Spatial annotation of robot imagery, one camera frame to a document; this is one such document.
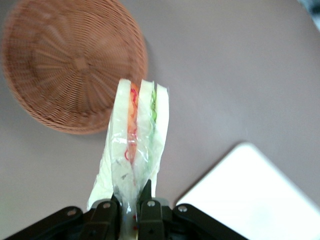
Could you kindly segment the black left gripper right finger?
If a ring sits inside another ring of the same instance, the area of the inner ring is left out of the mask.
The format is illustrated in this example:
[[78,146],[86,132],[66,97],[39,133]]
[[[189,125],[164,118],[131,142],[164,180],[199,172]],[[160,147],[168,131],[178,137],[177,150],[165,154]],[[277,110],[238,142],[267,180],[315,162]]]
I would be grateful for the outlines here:
[[164,240],[162,206],[152,198],[152,181],[149,179],[138,199],[138,239]]

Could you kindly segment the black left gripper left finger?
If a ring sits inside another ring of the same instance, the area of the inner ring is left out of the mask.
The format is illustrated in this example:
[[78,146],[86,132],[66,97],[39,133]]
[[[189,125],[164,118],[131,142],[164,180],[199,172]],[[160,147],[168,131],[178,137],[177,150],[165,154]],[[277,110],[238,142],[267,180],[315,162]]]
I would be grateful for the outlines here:
[[120,234],[120,203],[112,195],[94,202],[84,225],[85,240],[117,240]]

